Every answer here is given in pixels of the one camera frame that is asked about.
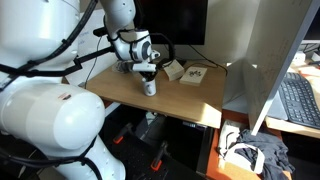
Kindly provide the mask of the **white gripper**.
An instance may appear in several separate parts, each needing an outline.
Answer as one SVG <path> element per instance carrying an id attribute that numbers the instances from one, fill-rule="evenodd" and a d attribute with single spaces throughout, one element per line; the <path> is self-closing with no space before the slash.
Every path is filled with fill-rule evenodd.
<path id="1" fill-rule="evenodd" d="M 152 81 L 156 77 L 155 64 L 149 64 L 149 63 L 134 64 L 132 70 L 136 72 L 142 72 L 141 75 L 147 82 Z"/>

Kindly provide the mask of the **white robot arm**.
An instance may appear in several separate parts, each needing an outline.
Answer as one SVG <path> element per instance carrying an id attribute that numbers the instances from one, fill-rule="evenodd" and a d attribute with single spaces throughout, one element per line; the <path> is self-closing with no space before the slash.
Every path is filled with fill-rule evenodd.
<path id="1" fill-rule="evenodd" d="M 96 6 L 105 12 L 111 51 L 136 71 L 153 72 L 156 51 L 149 34 L 125 41 L 120 34 L 136 14 L 134 0 L 0 0 L 0 124 L 44 154 L 34 160 L 1 154 L 32 168 L 55 167 L 68 180 L 125 180 L 126 170 L 99 136 L 104 124 L 100 97 L 64 76 L 81 69 L 78 36 Z"/>

